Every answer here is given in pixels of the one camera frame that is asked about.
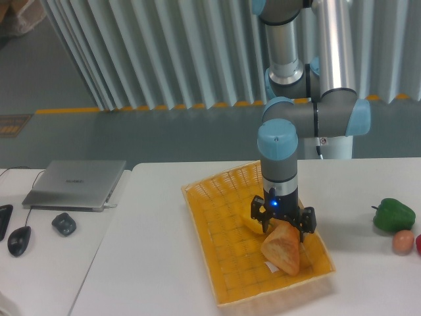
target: green bell pepper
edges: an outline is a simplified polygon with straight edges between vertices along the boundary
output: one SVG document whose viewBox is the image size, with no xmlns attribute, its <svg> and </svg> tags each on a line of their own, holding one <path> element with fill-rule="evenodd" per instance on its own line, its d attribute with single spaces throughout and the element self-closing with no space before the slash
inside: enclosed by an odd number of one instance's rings
<svg viewBox="0 0 421 316">
<path fill-rule="evenodd" d="M 373 218 L 374 225 L 386 232 L 398 232 L 400 230 L 411 230 L 415 223 L 415 213 L 412 209 L 397 199 L 383 199 L 376 209 Z"/>
</svg>

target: laptop logo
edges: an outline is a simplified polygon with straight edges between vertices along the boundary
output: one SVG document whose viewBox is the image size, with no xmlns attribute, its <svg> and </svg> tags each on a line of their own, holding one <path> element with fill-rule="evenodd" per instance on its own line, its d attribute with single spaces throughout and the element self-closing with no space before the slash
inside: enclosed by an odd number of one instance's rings
<svg viewBox="0 0 421 316">
<path fill-rule="evenodd" d="M 84 183 L 85 180 L 71 180 L 71 179 L 67 179 L 66 183 Z"/>
</svg>

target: light blue joint cap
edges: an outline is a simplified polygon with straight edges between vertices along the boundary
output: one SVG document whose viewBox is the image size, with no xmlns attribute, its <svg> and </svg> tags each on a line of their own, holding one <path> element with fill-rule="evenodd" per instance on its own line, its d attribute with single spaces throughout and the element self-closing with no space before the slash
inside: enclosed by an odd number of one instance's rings
<svg viewBox="0 0 421 316">
<path fill-rule="evenodd" d="M 292 101 L 291 99 L 288 99 L 287 97 L 274 97 L 273 99 L 271 99 L 268 103 L 266 103 L 266 105 L 264 106 L 263 109 L 263 115 L 265 114 L 265 112 L 273 105 L 281 103 L 281 102 L 288 102 L 291 104 L 294 104 L 294 101 Z"/>
<path fill-rule="evenodd" d="M 253 3 L 251 4 L 251 11 L 255 15 L 261 15 L 265 5 L 266 0 L 253 0 Z"/>
<path fill-rule="evenodd" d="M 356 136 L 367 134 L 371 126 L 370 102 L 365 99 L 358 99 L 355 102 L 353 112 L 349 117 L 345 136 Z"/>
<path fill-rule="evenodd" d="M 320 65 L 318 61 L 318 56 L 313 58 L 310 63 L 310 69 L 317 75 L 320 76 Z"/>
<path fill-rule="evenodd" d="M 271 100 L 274 97 L 276 97 L 274 90 L 272 90 L 272 86 L 270 85 L 269 68 L 267 68 L 266 72 L 264 73 L 264 88 L 266 90 L 266 98 L 268 100 Z"/>
<path fill-rule="evenodd" d="M 290 157 L 298 146 L 295 126 L 283 118 L 263 123 L 257 133 L 257 148 L 267 159 L 281 161 Z"/>
</svg>

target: brown egg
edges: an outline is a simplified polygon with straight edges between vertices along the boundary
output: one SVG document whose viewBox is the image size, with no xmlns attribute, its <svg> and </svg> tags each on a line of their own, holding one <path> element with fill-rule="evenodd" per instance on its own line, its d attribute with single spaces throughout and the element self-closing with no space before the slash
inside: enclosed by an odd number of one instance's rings
<svg viewBox="0 0 421 316">
<path fill-rule="evenodd" d="M 407 255 L 414 247 L 414 234 L 410 230 L 401 230 L 393 237 L 393 251 L 399 255 Z"/>
</svg>

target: corrugated wall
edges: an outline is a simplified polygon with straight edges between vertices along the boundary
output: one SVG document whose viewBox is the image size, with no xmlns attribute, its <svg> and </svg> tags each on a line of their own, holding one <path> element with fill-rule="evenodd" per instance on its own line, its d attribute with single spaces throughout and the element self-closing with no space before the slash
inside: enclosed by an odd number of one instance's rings
<svg viewBox="0 0 421 316">
<path fill-rule="evenodd" d="M 264 26 L 251 0 L 43 0 L 100 109 L 266 102 Z M 421 99 L 421 1 L 354 0 L 360 97 Z M 316 17 L 298 17 L 300 58 L 317 55 Z"/>
</svg>

